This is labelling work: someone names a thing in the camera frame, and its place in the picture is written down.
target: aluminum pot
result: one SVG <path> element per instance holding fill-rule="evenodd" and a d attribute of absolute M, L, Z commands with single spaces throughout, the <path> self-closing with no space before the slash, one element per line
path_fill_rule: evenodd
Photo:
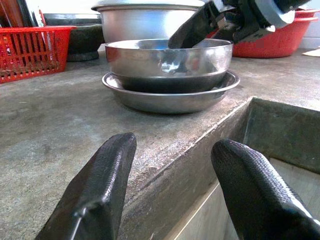
<path fill-rule="evenodd" d="M 168 49 L 168 39 L 106 45 L 110 70 L 127 90 L 194 93 L 212 89 L 229 68 L 233 44 L 205 39 L 193 48 Z"/>
<path fill-rule="evenodd" d="M 91 9 L 101 13 L 106 43 L 170 38 L 204 4 L 200 0 L 102 0 Z"/>

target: large metal pot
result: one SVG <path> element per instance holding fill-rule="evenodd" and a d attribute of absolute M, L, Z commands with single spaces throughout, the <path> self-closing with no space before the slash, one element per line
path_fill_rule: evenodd
<path fill-rule="evenodd" d="M 106 43 L 166 39 L 204 4 L 200 0 L 102 0 L 91 9 L 101 13 Z"/>

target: stainless steel bowl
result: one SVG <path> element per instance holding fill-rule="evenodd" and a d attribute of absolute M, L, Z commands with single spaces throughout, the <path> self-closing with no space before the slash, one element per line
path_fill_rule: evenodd
<path fill-rule="evenodd" d="M 170 38 L 204 3 L 200 0 L 102 0 L 91 9 L 101 13 L 106 43 Z"/>
<path fill-rule="evenodd" d="M 168 39 L 128 40 L 106 45 L 107 60 L 127 90 L 193 93 L 212 89 L 229 68 L 233 44 L 205 39 L 193 48 L 168 49 Z"/>
<path fill-rule="evenodd" d="M 125 90 L 119 79 L 111 72 L 102 78 L 102 83 L 113 91 L 124 105 L 150 113 L 186 114 L 199 112 L 219 102 L 227 90 L 236 87 L 240 78 L 228 71 L 222 82 L 210 91 L 160 94 Z"/>

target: sink wall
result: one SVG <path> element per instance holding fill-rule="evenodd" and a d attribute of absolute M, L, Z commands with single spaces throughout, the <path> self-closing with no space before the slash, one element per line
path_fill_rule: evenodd
<path fill-rule="evenodd" d="M 270 159 L 314 217 L 320 219 L 320 151 L 317 149 L 320 146 L 320 112 L 259 98 L 253 98 L 239 111 L 242 114 L 237 122 L 241 125 L 230 124 L 234 120 L 232 117 L 230 125 L 223 125 L 230 132 L 228 138 Z M 212 148 L 213 144 L 211 142 L 208 147 Z M 238 239 L 222 189 L 218 180 L 215 181 L 165 240 Z"/>
<path fill-rule="evenodd" d="M 220 139 L 244 137 L 242 126 L 247 122 L 249 99 L 241 106 L 161 169 L 136 198 L 129 200 L 122 212 L 119 240 L 164 239 L 186 212 L 195 208 L 193 204 L 217 184 L 211 149 Z"/>

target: stacked dishes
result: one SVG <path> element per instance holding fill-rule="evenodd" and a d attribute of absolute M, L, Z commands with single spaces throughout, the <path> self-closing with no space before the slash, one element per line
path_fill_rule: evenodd
<path fill-rule="evenodd" d="M 193 48 L 168 49 L 168 39 L 125 40 L 106 45 L 110 73 L 103 84 L 126 106 L 183 114 L 220 101 L 240 79 L 227 72 L 233 44 L 205 39 Z"/>

